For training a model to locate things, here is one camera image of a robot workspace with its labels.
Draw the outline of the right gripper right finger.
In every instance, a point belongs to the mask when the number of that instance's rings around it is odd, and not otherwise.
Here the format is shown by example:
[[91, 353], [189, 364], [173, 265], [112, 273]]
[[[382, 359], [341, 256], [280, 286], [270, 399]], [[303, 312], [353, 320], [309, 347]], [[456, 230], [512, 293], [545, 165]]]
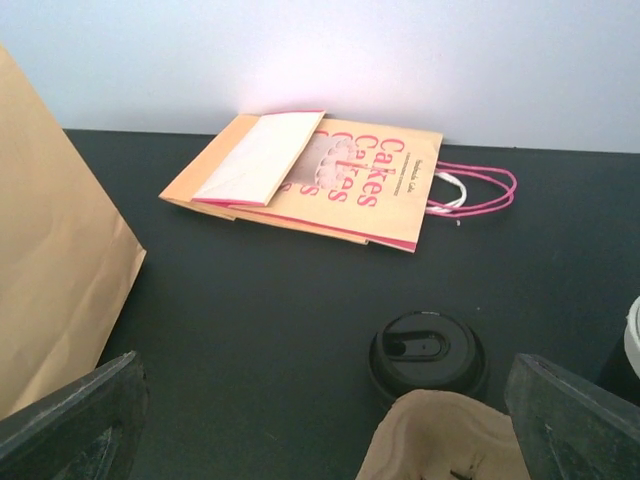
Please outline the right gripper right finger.
[[538, 355], [515, 356], [505, 403], [533, 479], [637, 479], [639, 407]]

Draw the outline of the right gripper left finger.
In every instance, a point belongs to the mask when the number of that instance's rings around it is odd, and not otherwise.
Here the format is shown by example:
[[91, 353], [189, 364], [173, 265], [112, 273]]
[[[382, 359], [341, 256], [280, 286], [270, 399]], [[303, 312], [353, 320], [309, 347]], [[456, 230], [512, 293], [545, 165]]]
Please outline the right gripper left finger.
[[141, 356], [123, 354], [1, 421], [1, 477], [127, 479], [148, 407]]

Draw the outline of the orange paper bag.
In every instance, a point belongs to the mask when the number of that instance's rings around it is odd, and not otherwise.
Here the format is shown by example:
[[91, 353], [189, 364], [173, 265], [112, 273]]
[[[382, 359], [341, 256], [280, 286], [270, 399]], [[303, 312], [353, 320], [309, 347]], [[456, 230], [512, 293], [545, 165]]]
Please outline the orange paper bag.
[[3, 52], [3, 416], [97, 365], [145, 255], [26, 75]]

